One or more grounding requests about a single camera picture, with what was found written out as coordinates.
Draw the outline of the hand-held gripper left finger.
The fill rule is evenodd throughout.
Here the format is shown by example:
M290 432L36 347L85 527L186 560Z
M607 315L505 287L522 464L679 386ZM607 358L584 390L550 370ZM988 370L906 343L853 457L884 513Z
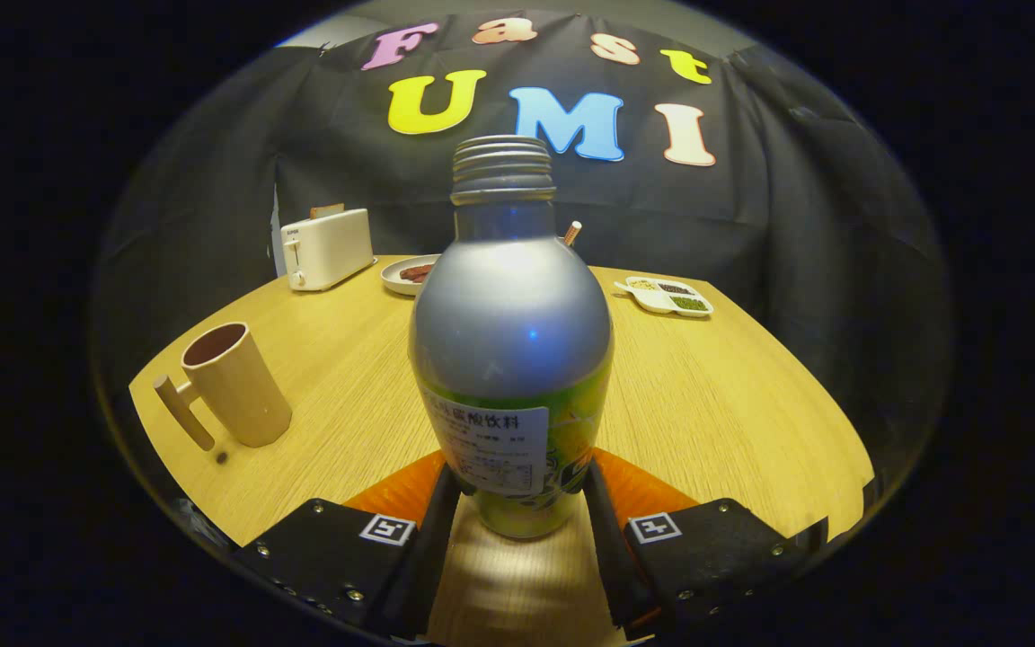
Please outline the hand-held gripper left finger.
M346 502L312 497L234 562L327 621L414 642L428 631L461 495L431 452Z

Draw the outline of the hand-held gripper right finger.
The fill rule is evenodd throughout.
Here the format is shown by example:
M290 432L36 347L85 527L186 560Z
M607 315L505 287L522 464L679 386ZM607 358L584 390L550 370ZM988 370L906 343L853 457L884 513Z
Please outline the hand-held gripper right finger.
M698 502L599 448L583 491L609 614L630 640L675 633L769 592L829 540L825 518L785 536L731 497Z

